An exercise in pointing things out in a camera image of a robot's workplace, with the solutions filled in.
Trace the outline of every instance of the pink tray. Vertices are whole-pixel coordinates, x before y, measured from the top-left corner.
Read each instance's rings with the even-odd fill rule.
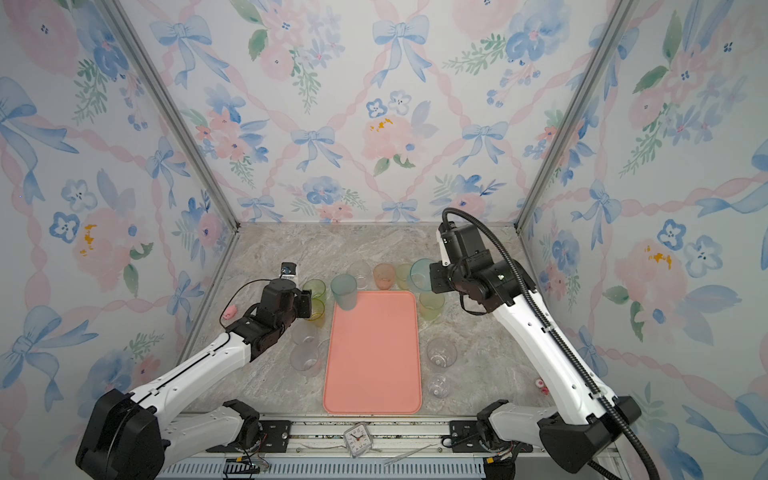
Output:
[[[360,291],[333,310],[323,406],[337,415],[410,415],[422,406],[416,298]]]

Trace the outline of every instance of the blue bow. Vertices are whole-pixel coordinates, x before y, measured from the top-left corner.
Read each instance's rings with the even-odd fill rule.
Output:
[[[272,220],[275,220],[277,223],[282,222],[281,220],[281,218],[283,218],[282,215],[276,214],[275,212],[267,208],[267,207],[275,206],[275,200],[269,195],[262,195],[261,197],[258,197],[258,198],[241,197],[237,199],[237,203],[239,203],[241,207],[253,208],[253,218],[248,220],[249,222],[255,222],[256,220],[260,219],[262,214],[266,214],[268,217],[270,217]]]
[[[398,68],[402,59],[402,50],[406,51],[406,57],[411,64],[411,68],[422,79],[424,78],[424,68],[431,67],[432,64],[424,58],[419,57],[413,51],[413,47],[407,41],[403,42],[402,50],[400,48],[399,38],[409,40],[419,45],[424,45],[429,34],[429,19],[424,15],[417,15],[408,23],[398,23],[389,20],[379,20],[373,24],[373,41],[377,45],[386,45],[392,42],[392,55],[389,57],[389,67],[381,70],[371,80],[371,84],[377,84],[381,88],[387,73],[390,70]]]
[[[610,198],[608,194],[605,193],[605,186],[603,185],[603,182],[599,180],[592,182],[592,186],[589,188],[589,196],[596,200],[592,204],[592,207],[587,210],[587,213],[585,214],[582,214],[581,212],[571,212],[571,215],[573,216],[571,221],[575,222],[580,218],[591,220],[592,217],[596,216],[594,219],[594,228],[592,228],[591,249],[594,250],[595,241],[603,243],[603,213],[605,213],[606,222],[613,222],[618,218],[619,215],[621,215],[621,202],[619,200]]]
[[[32,198],[37,197],[45,201],[43,193],[38,186],[38,180],[33,173],[38,165],[38,155],[26,138],[3,125],[5,121],[19,129],[22,133],[40,141],[56,150],[66,151],[71,154],[79,154],[72,146],[62,140],[67,136],[66,128],[39,128],[27,125],[15,118],[31,117],[38,113],[37,107],[27,96],[27,92],[18,83],[8,77],[0,78],[0,135],[11,145],[18,156],[27,164],[29,172],[24,177],[24,201],[27,205],[32,203]]]
[[[59,324],[61,324],[61,317],[52,308],[44,305],[36,306],[29,310],[27,318],[24,320],[24,335],[16,339],[9,352],[0,355],[0,381],[2,381],[0,388],[7,389],[13,385],[13,382],[22,373],[25,359],[29,365],[42,371],[51,379],[48,388],[45,389],[46,412],[51,411],[54,400],[64,399],[54,380],[56,372],[58,372],[58,359],[50,353],[30,353],[30,350],[78,345],[98,336],[97,333],[83,333],[88,328],[88,321],[85,320],[79,326],[60,336],[43,340]]]
[[[488,156],[493,160],[493,163],[498,164],[498,156],[503,154],[504,151],[497,148],[491,143],[491,139],[501,140],[507,134],[507,128],[509,125],[505,121],[500,121],[493,124],[491,127],[480,127],[480,125],[469,125],[462,130],[462,138],[464,140],[475,139],[475,144],[472,145],[472,151],[469,155],[459,158],[453,162],[454,165],[462,166],[468,158],[473,157],[480,153],[482,148],[482,138],[485,137],[485,150],[488,152]]]
[[[400,220],[400,214],[402,214],[409,223],[418,222],[418,217],[414,217],[408,212],[415,212],[419,202],[412,198],[404,202],[382,202],[382,210],[385,212],[392,212],[392,222],[395,223]]]
[[[179,306],[187,311],[187,321],[185,323],[187,331],[192,327],[192,321],[190,319],[190,311],[192,310],[192,307],[190,306],[190,301],[187,299],[205,293],[200,288],[200,282],[197,282],[191,290],[187,291],[187,288],[189,288],[189,285],[191,284],[192,280],[190,280],[190,276],[187,275],[187,272],[182,270],[181,273],[179,273],[179,286],[176,288],[176,293],[174,293],[170,300],[168,300],[168,306],[165,308],[165,311],[170,315],[176,315]]]
[[[333,145],[336,143],[334,140],[335,133],[333,132],[333,129],[331,127],[323,127],[320,128],[318,131],[306,131],[306,130],[296,130],[294,132],[291,132],[290,139],[293,140],[293,143],[296,145],[304,145],[310,149],[310,156],[300,164],[296,166],[297,170],[305,171],[306,172],[306,166],[310,164],[311,161],[317,158],[317,149],[319,148],[321,152],[323,152],[323,155],[325,158],[328,159],[328,161],[334,165],[336,165],[338,168],[341,168],[341,165],[339,165],[339,160],[342,156],[339,154],[335,154],[332,151],[328,150],[328,148],[323,144]]]
[[[170,143],[166,137],[160,137],[157,142],[157,151],[154,155],[147,159],[147,165],[144,169],[150,174],[150,177],[157,178],[157,175],[163,172],[165,180],[168,180],[168,208],[176,207],[176,199],[174,198],[174,176],[170,173],[171,170],[183,177],[189,177],[189,173],[184,169],[187,162],[174,162],[166,161],[174,156],[174,150],[170,147]]]
[[[225,61],[221,61],[218,58],[212,57],[211,55],[208,55],[203,51],[202,48],[192,43],[193,41],[203,45],[210,45],[213,43],[210,40],[210,30],[208,29],[208,24],[205,22],[205,20],[203,20],[202,17],[198,15],[192,15],[187,20],[187,23],[177,23],[176,25],[171,25],[167,22],[152,22],[149,25],[149,28],[152,30],[154,37],[157,39],[157,41],[160,42],[161,45],[170,46],[173,45],[176,41],[179,42],[179,51],[181,52],[181,57],[184,60],[184,70],[180,71],[176,75],[176,78],[174,79],[174,83],[176,85],[180,84],[184,88],[187,87],[187,75],[189,72],[194,70],[195,66],[194,55],[192,55],[193,50],[197,56],[200,57],[200,60],[202,60],[204,64],[208,65],[208,68],[210,68],[215,74],[219,75],[226,81],[230,80],[227,77],[227,74],[222,71],[223,68],[229,67],[230,64],[226,63]],[[190,41],[189,45],[184,42],[185,38]]]

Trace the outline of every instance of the white clock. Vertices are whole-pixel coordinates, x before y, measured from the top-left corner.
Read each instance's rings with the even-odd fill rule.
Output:
[[[371,439],[371,434],[368,433],[368,427],[365,423],[358,423],[344,432],[344,442],[352,458],[361,456],[366,450],[373,447],[373,439]]]

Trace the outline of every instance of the clear plastic cup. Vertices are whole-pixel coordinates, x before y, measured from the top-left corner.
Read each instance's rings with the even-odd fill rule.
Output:
[[[395,280],[397,287],[400,290],[408,290],[408,275],[411,274],[411,266],[413,263],[400,263],[395,268]]]
[[[331,282],[333,298],[341,310],[351,310],[357,305],[357,280],[348,273],[337,275]]]
[[[306,319],[295,319],[290,329],[290,337],[297,345],[317,340],[317,327]]]
[[[434,320],[445,306],[445,295],[442,293],[421,293],[419,295],[419,313],[424,320]]]
[[[395,283],[395,266],[391,263],[380,263],[373,267],[373,281],[379,290],[389,290]]]
[[[312,299],[312,316],[308,320],[318,329],[323,328],[326,324],[326,304],[322,300]]]
[[[458,358],[458,351],[450,340],[439,337],[427,343],[427,358],[435,365],[447,368]]]
[[[429,265],[434,260],[422,258],[417,260],[411,267],[411,273],[408,275],[408,288],[413,293],[431,293],[432,281],[429,279]]]
[[[445,375],[435,374],[427,380],[427,391],[437,399],[451,395],[451,384]]]
[[[371,284],[371,266],[364,260],[356,261],[346,272],[355,277],[358,290],[365,290]]]
[[[307,280],[301,287],[301,290],[311,290],[312,298],[326,299],[326,283],[319,278]]]
[[[294,346],[290,353],[290,365],[298,373],[307,377],[320,373],[323,360],[320,357],[317,339]]]

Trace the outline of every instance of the marble countertop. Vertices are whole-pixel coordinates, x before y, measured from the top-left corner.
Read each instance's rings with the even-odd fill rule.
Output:
[[[436,224],[321,225],[282,223],[244,225],[231,261],[206,319],[199,326],[192,352],[221,333],[217,316],[240,286],[256,278],[274,278],[280,263],[298,265],[298,284],[320,278],[328,286],[326,322],[319,339],[330,338],[333,295],[330,280],[346,272],[356,260],[371,267],[378,263],[412,263],[420,258],[439,259],[435,244]],[[511,226],[493,227],[509,253],[530,272],[528,261]],[[486,245],[493,250],[490,242]],[[495,260],[500,256],[494,252]],[[259,301],[263,282],[249,285],[234,300],[242,313]],[[480,309],[469,300],[467,308]],[[432,366],[425,349],[430,339],[450,339],[458,350],[456,363],[447,369]],[[289,334],[262,356],[207,390],[187,412],[208,412],[222,402],[239,399],[262,413],[281,415],[325,415],[321,373],[306,378],[293,370],[289,357],[293,342]],[[550,406],[551,399],[535,386],[538,374],[512,336],[491,316],[471,316],[461,310],[457,294],[446,294],[445,309],[432,321],[419,317],[419,348],[422,357],[422,408],[417,415],[476,415],[490,403],[507,399],[522,406]],[[436,399],[426,389],[433,372],[446,375],[451,394]]]

